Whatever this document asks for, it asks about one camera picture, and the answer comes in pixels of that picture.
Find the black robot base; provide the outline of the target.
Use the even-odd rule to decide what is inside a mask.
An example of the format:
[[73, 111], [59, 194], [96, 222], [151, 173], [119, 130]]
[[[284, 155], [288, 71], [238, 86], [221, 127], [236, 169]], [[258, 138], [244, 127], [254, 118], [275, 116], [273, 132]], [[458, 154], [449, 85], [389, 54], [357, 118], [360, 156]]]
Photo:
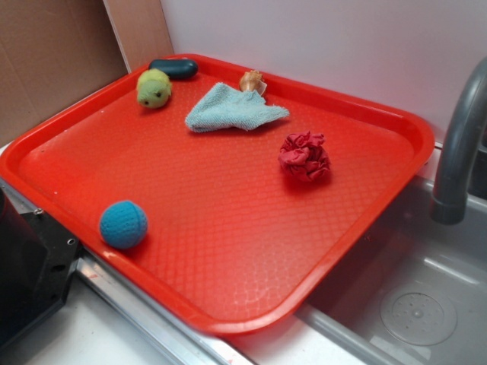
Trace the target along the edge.
[[1, 349], [67, 300], [79, 239], [51, 215], [20, 213], [1, 192]]

